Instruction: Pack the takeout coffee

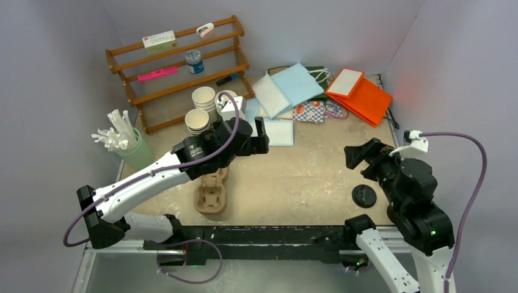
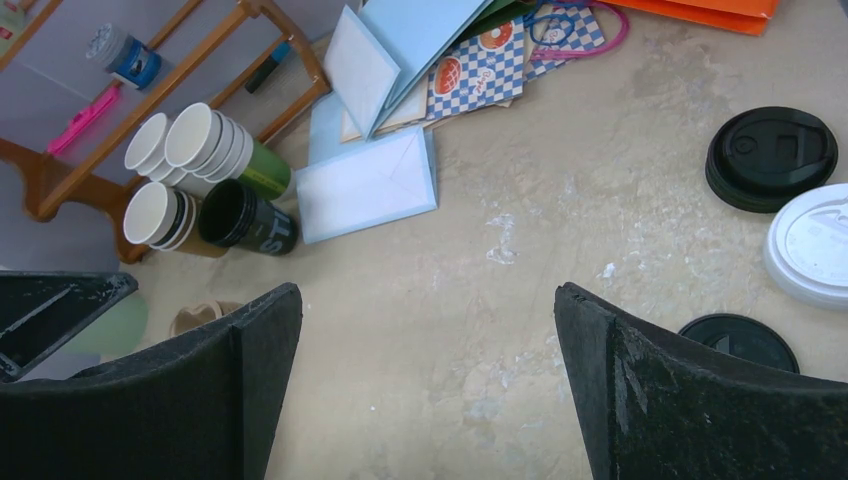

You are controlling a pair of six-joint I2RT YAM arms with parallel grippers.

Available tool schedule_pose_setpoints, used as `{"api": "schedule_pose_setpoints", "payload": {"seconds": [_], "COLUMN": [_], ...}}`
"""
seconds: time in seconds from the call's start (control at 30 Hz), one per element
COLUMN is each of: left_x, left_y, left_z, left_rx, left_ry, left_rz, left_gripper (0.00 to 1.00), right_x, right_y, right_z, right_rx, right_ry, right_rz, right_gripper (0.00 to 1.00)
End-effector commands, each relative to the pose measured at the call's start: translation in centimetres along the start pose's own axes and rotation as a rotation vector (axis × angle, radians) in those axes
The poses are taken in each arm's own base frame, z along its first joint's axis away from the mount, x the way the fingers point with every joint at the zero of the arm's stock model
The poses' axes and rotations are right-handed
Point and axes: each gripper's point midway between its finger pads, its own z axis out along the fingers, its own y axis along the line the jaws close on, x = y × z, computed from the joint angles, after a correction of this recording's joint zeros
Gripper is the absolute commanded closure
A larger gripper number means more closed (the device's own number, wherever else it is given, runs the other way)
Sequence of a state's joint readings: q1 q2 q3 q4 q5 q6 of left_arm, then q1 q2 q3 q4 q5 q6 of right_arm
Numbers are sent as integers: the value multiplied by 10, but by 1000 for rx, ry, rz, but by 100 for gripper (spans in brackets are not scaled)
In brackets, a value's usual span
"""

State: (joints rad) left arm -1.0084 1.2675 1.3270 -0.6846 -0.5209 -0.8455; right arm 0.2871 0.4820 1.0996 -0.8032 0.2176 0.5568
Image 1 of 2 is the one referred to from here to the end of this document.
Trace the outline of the light blue paper bag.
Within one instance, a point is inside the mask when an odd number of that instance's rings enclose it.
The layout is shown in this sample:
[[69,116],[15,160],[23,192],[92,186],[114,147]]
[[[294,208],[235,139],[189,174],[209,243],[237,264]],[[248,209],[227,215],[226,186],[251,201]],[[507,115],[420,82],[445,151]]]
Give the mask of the light blue paper bag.
[[268,118],[277,118],[324,93],[330,72],[325,67],[305,67],[296,63],[274,74],[266,73],[252,90]]

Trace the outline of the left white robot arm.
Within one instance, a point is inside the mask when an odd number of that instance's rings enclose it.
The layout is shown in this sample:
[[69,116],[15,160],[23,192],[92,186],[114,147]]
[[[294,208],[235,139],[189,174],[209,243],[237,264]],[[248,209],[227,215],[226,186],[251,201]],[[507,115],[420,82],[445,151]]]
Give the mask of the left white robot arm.
[[133,212],[141,203],[175,186],[226,168],[238,156],[266,154],[269,139],[264,121],[255,126],[231,118],[215,130],[185,138],[148,167],[110,186],[83,186],[77,195],[93,248],[110,247],[125,239],[142,239],[176,249],[182,233],[172,215],[149,216]]

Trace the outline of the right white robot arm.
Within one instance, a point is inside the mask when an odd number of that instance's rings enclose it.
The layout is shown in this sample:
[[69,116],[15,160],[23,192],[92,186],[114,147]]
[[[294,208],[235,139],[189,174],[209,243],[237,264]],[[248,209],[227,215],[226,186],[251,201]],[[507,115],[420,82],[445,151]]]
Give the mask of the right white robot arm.
[[392,148],[371,139],[344,151],[347,168],[366,162],[362,176],[382,188],[389,203],[387,215],[409,246],[417,277],[409,275],[366,214],[345,221],[344,243],[367,254],[391,292],[456,292],[447,271],[454,252],[453,226],[432,200],[437,180],[431,166],[416,158],[427,153],[428,140],[416,137],[409,145]]

